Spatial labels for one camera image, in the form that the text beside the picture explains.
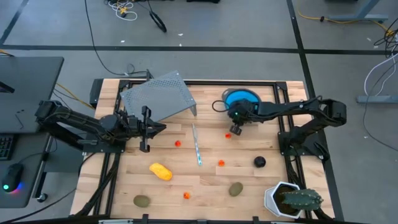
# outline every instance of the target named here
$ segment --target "potted cactus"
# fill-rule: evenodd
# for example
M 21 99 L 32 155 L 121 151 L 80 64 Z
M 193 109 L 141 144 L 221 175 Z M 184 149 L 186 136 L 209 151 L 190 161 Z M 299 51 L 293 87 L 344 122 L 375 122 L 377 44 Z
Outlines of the potted cactus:
M 302 210 L 316 210 L 323 202 L 321 196 L 312 189 L 300 190 L 295 184 L 279 182 L 266 190 L 264 206 L 276 216 L 299 218 Z

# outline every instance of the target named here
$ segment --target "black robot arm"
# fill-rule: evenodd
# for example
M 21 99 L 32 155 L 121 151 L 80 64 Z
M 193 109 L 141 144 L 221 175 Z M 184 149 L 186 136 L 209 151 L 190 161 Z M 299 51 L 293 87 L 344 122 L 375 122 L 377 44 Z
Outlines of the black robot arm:
M 244 123 L 265 122 L 278 116 L 311 114 L 315 119 L 302 126 L 297 137 L 308 136 L 327 126 L 341 126 L 346 123 L 346 106 L 335 100 L 322 100 L 320 97 L 307 101 L 275 104 L 271 102 L 253 103 L 248 100 L 238 100 L 229 105 L 228 116 L 234 125 L 230 131 L 240 135 Z
M 59 101 L 41 101 L 35 115 L 37 122 L 51 135 L 82 151 L 86 151 L 84 145 L 89 146 L 90 152 L 106 152 L 107 149 L 112 151 L 112 148 L 123 152 L 126 141 L 136 137 L 142 138 L 140 150 L 149 152 L 147 139 L 153 138 L 166 128 L 166 125 L 150 119 L 150 109 L 146 106 L 142 107 L 143 121 L 135 116 L 128 116 L 123 111 L 95 119 L 72 111 Z M 93 138 L 84 140 L 58 123 L 86 131 Z
M 289 132 L 278 133 L 280 153 L 285 156 L 313 155 L 328 159 L 327 150 L 318 142 L 317 131 L 327 126 L 338 127 L 347 121 L 346 105 L 335 100 L 323 100 L 320 96 L 307 101 L 275 104 L 251 102 L 240 99 L 226 105 L 232 119 L 230 131 L 240 135 L 241 126 L 251 122 L 265 122 L 278 116 L 310 114 L 314 118 L 301 127 L 294 126 Z

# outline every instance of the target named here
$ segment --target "perforated metal sheet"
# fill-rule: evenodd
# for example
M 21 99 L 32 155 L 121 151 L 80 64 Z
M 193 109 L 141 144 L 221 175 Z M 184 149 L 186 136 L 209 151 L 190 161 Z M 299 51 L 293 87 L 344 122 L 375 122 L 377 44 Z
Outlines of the perforated metal sheet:
M 196 102 L 178 71 L 134 86 L 120 93 L 128 115 L 143 119 L 142 106 L 152 111 L 151 119 L 160 121 L 191 108 L 196 116 Z

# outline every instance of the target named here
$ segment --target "black ball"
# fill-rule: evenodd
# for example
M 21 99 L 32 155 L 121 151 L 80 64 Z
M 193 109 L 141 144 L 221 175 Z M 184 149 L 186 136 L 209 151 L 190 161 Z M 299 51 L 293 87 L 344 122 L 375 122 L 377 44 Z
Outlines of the black ball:
M 264 166 L 266 166 L 266 159 L 264 158 L 264 157 L 262 157 L 262 156 L 257 156 L 255 159 L 254 159 L 254 165 L 257 167 L 257 168 L 261 168 L 261 167 L 264 167 Z

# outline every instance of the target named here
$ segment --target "keyboard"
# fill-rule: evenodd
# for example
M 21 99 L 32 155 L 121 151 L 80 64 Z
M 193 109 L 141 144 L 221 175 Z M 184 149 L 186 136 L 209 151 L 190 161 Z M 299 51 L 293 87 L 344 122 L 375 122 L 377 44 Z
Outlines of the keyboard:
M 0 161 L 10 160 L 17 138 L 13 134 L 0 134 Z

